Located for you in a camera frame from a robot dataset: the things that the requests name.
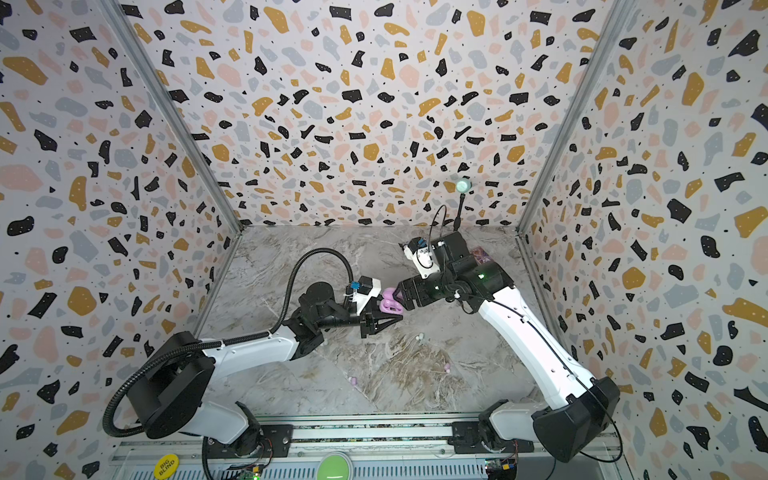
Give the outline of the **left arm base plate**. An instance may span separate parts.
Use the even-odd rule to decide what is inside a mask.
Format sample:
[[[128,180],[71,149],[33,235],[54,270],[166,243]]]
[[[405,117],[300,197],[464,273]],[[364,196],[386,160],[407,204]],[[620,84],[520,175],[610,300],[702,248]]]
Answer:
[[[248,428],[233,443],[225,445],[216,440],[207,442],[209,459],[241,462],[266,461],[287,458],[293,440],[292,424],[262,424],[259,432]]]

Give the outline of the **pink charging case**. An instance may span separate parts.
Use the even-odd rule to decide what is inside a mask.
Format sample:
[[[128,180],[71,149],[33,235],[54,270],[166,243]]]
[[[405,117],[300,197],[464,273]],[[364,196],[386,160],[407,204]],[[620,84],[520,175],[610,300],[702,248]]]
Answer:
[[[383,313],[388,314],[394,314],[394,315],[402,315],[404,312],[404,307],[400,304],[400,302],[395,298],[396,289],[395,288],[386,288],[382,291],[381,296],[382,299],[379,303],[379,310]]]

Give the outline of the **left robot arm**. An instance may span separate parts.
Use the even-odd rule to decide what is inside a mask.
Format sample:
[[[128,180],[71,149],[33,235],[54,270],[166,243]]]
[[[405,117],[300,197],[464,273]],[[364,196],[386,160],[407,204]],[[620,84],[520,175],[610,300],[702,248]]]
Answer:
[[[262,452],[267,441],[255,416],[241,402],[227,407],[206,400],[209,383],[257,366],[301,359],[323,343],[331,328],[357,326],[362,337],[375,335],[402,320],[401,300],[396,289],[384,289],[369,277],[351,283],[341,301],[330,284],[313,283],[274,334],[259,333],[253,340],[214,348],[204,348],[187,332],[174,335],[161,354],[179,348],[185,353],[150,369],[127,397],[150,439],[184,433],[203,437],[206,445],[223,445],[238,457]]]

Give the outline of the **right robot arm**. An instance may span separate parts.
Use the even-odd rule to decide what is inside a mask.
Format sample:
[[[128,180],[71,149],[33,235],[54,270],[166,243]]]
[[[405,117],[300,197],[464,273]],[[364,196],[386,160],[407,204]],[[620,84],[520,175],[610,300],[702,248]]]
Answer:
[[[613,426],[620,397],[616,383],[596,378],[556,341],[498,263],[479,262],[459,232],[436,240],[415,237],[402,250],[418,273],[398,284],[395,300],[407,310],[456,301],[479,314],[514,351],[543,396],[529,408],[500,400],[484,410],[478,418],[484,447],[500,451],[513,440],[538,442],[567,463]]]

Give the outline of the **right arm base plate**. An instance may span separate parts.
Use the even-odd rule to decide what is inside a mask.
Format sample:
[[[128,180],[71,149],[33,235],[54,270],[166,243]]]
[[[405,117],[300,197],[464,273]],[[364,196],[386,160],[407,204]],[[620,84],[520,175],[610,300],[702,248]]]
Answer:
[[[488,422],[457,421],[451,424],[447,440],[457,454],[504,454],[532,453],[534,443],[528,440],[503,440]]]

